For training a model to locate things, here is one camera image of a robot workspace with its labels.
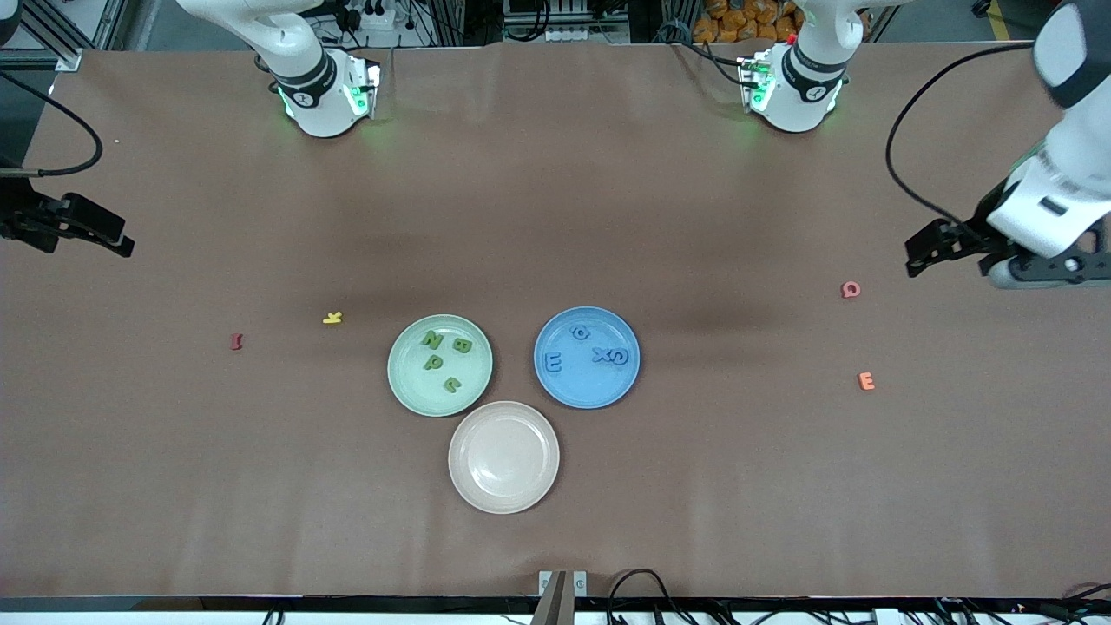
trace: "green plate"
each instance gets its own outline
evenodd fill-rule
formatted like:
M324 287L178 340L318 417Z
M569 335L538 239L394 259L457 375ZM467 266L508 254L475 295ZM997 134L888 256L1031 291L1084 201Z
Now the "green plate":
M493 374L493 351L478 326L454 315L432 315L393 342L387 367L398 402L426 417L462 413Z

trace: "brown table surface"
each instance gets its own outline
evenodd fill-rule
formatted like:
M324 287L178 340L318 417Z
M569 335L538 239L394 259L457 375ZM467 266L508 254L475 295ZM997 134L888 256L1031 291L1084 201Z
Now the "brown table surface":
M498 595L565 567L600 593L633 566L683 595L1108 579L1111 291L903 269L933 215L888 179L887 129L970 49L864 47L803 135L745 117L683 50L399 51L379 119L332 140L283 118L249 53L87 54L54 94L107 153L38 189L93 198L138 243L0 245L0 589ZM982 59L895 158L971 214L1058 118L1028 52ZM27 162L88 149L48 111ZM845 280L863 294L842 300ZM532 369L540 327L579 304L643 350L602 411L559 405ZM481 402L536 406L559 435L556 485L523 514L466 504L460 420L390 394L390 345L436 312L489 335Z

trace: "wire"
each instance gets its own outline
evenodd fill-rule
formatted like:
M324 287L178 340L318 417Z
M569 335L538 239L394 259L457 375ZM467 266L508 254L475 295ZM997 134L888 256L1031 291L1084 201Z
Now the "wire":
M679 44L682 46L683 48L689 49L689 50L694 50L695 52L699 51L699 49L695 48L694 46L692 46L691 43L679 42ZM733 84L740 85L740 87L749 87L751 89L755 89L757 87L759 87L759 84L757 84L755 82L752 82L752 81L749 81L749 80L740 80L739 78L733 78L732 75L730 75L729 72L725 71L725 68L721 67L721 64L722 64L721 63L721 59L719 59L712 52L710 52L710 44L709 43L703 43L703 46L705 46L705 52L707 53L705 54L700 54L700 56L702 58L710 59L711 61L713 61L713 67L717 68L717 70L721 73L721 75L725 77L725 80L732 82ZM737 65L740 65L741 63L738 62L738 61L733 61L732 64L734 67L737 67Z
M679 32L679 38L668 38L668 39L664 39L664 37L663 37L663 29L665 29L665 28L670 28L672 30L678 31ZM691 42L694 41L694 36L691 33L691 27L687 26L684 22L680 21L679 19L672 19L672 20L669 20L669 21L665 21L665 22L661 23L660 28L655 31L655 34L652 37L652 43L659 43L660 41L668 41L668 42L680 42L681 41L681 42L684 42L684 43L691 43Z
M274 615L274 613L278 614L278 618L273 622L273 624L271 624L270 618ZM276 603L270 608L270 612L262 617L262 625L282 625L283 623L286 623L286 611L281 608L281 602Z
M828 619L830 619L830 621L835 621L838 623L843 623L844 625L867 625L868 623L872 623L871 621L850 621L849 619L849 615L845 614L845 613L843 613L843 612L841 613L841 616L838 616L838 615L833 614L832 612L827 612L825 613L825 617Z
M593 28L598 29L595 32L598 32L598 34L601 34L605 39L607 43L609 43L610 46L617 46L618 44L615 41L613 41L612 39L610 39L609 33L605 32L604 28L602 28L602 22L597 22L593 26Z
M413 6L413 0L409 0L409 8L412 9L412 6ZM428 34L428 43L427 43L427 46L429 48L434 48L436 47L436 42L434 42L434 39L432 37L432 31L429 30L428 24L424 23L424 11L421 11L420 9L417 9L417 18L420 20L420 28L421 28L421 30L423 30L424 33ZM426 44L424 43L424 38L421 37L420 31L417 31L417 38L420 39L421 46Z
M885 22L883 22L883 28L881 28L879 32L873 32L872 33L871 43L879 43L880 42L880 38L883 37L883 33L888 31L888 27L891 26L891 21L895 19L895 13L898 13L899 9L901 9L901 8L902 8L902 4L898 4L898 6L895 6L895 7L893 7L891 9L891 14L888 16L888 20Z
M934 597L933 605L938 606L938 616L941 617L941 621L945 625L957 625L957 622L953 621L953 617L949 615L949 611L945 609L945 606L941 605L941 599Z
M760 618L757 618L755 621L753 621L749 625L763 625L769 618L771 618L772 616L775 616L777 614L779 614L781 612L783 612L783 611L782 609L773 609L773 611L769 612L768 614L761 616Z
M1094 595L1097 593L1102 593L1103 591L1109 591L1109 589L1111 589L1111 584L1095 584L1091 588L1088 588L1087 591L1084 591L1082 593L1077 593L1075 595L1069 595L1069 596L1067 596L1064 598L1067 598L1067 599L1082 599L1084 597L1090 597L1090 596L1092 596L1092 595Z
M548 0L543 0L543 4L537 4L537 21L532 24L532 29L524 37L518 37L509 31L506 32L506 37L512 39L513 41L529 42L534 41L540 38L548 30L548 21L551 19L552 6ZM540 18L543 17L544 23L540 24Z
M1008 621L1008 619L1003 618L1002 616L995 614L994 612L990 612L990 611L983 609L982 607L975 605L971 601L969 602L969 605L971 605L973 608L979 609L980 612L987 614L988 618L991 618L995 623L999 623L999 625L1014 625L1013 623L1011 623L1010 621Z
M715 60L719 64L723 64L723 65L741 67L741 65L743 65L745 63L745 61L738 61L735 59L727 59L727 58L723 58L723 57L715 56L713 52L711 52L709 50L709 47L710 47L709 43L705 44L707 50L704 50L704 51L702 50L702 48L699 48L698 46L694 46L692 43L689 43L687 41L682 41L682 40L679 40L679 39L670 39L668 41L664 41L664 43L674 44L674 46L682 46L683 48L687 48L688 50L694 52L695 54L702 57L703 59L705 59L708 61L714 61Z
M671 612L678 614L679 618L682 618L683 622L687 623L688 625L699 625L698 621L695 621L694 617L691 616L689 612L679 609L679 606L675 605L675 599L671 598L671 595L668 593L668 587L663 585L663 579L661 579L660 575L657 572L652 571L651 568L634 568L622 575L613 584L613 587L610 588L610 597L605 602L605 625L618 625L619 623L624 623L623 618L621 621L617 621L613 618L613 597L617 595L618 588L621 587L621 584L624 584L625 579L634 575L641 575L641 574L652 576L652 579L655 581L655 585L660 587L660 594L663 595L663 598L668 601L668 605L671 606Z
M19 87L23 91L27 91L31 95L34 95L36 98L42 100L43 102L46 102L46 103L54 107L56 109L60 110L62 113L66 114L66 117L72 119L73 121L77 122L78 125L80 125L81 128L83 128L84 131L89 133L89 137L92 138L92 144L93 144L92 155L89 157L89 160L82 162L81 164L76 164L73 167L64 167L62 169L29 169L29 170L22 170L24 173L29 173L30 177L32 177L32 178L47 178L49 175L69 175L71 173L78 173L80 171L84 171L86 169L89 169L93 164L97 164L98 161L100 161L100 157L102 157L104 154L104 143L102 143L100 141L100 135L97 134L97 131L93 130L92 127L89 125L83 119L81 119L80 117L78 117L78 114L76 112L69 110L61 102L58 102L57 100L54 100L50 95L47 95L46 93L40 92L38 89L34 89L30 84L27 84L22 80L19 80L14 75L8 73L7 71L4 71L2 69L0 69L0 77L2 77L8 82L11 82L16 87Z
M985 246L990 246L988 244L988 241L983 240L983 238L981 238L980 234L978 234L972 228L970 228L968 223L958 219L952 212L949 212L948 210L941 208L937 203L933 203L932 201L923 198L918 193L918 191L911 189L910 185L903 181L902 177L899 175L899 173L895 171L894 163L891 160L891 145L894 144L895 134L899 132L899 127L902 125L903 119L907 117L907 113L909 113L910 110L914 108L914 104L918 103L918 101L922 98L922 95L925 94L925 92L929 91L930 88L933 87L939 80L941 80L941 78L944 77L947 73L969 61L979 59L980 57L987 57L989 54L999 54L1002 52L1011 52L1013 50L1025 50L1032 47L1033 43L1029 41L1023 43L1011 43L1009 46L1000 46L998 48L989 48L987 50L972 52L971 54L967 54L949 63L941 71L933 74L933 78L928 80L925 84L919 88L918 92L915 92L914 95L911 97L910 101L907 102L907 105L904 105L903 109L899 111L899 115L895 117L894 123L891 124L891 131L888 133L888 144L887 148L884 149L883 158L888 164L888 173L891 175L891 179L895 181L895 184L899 184L899 188L902 189L904 193L910 195L911 199L924 205L925 208L929 208L930 210L937 212L941 216L944 216L950 223L960 226L965 232L968 232L969 235L971 235L978 242L980 242Z
M459 36L460 38L462 38L462 37L466 37L466 36L463 34L463 31L462 31L462 30L460 30L459 28L456 28L456 27L454 27L454 26L452 26L452 24L451 24L450 22L446 22L446 21L443 21L442 19L440 19L440 18L438 18L438 17L433 16L433 14L432 14L432 9L431 9L431 8L429 8L429 7L426 7L426 6L424 6L423 3L421 3L421 2L417 2L417 6L418 6L418 9L417 9L417 10L418 10L418 11L420 11L421 9L423 9L423 10L424 10L424 13L426 13L426 14L428 14L428 18L429 18L430 20L432 20L432 23L438 23L438 24L440 24L440 26L444 26L444 27L447 27L447 28L448 28L449 30L453 31L453 32L454 32L456 34L458 34L458 36Z

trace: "blue plate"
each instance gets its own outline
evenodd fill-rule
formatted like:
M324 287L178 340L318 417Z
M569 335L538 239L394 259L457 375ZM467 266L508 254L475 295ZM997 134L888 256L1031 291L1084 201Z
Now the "blue plate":
M572 409L621 400L640 373L640 345L624 320L594 305L569 308L540 331L532 353L540 384Z

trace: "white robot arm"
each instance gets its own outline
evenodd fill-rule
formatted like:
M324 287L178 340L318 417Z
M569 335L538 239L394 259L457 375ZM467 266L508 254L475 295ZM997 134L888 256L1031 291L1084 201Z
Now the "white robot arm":
M334 137L372 115L380 73L342 50L324 50L297 13L321 0L178 0L254 49L278 82L286 113L313 137Z
M1069 0L1033 46L1038 74L1064 109L1045 140L977 206L938 219L907 241L907 270L985 253L981 272L1000 288L1111 285L1104 218L1111 213L1111 11Z
M805 132L837 105L849 59L864 39L857 11L910 0L797 0L807 20L793 43L777 43L740 67L751 112L788 132Z

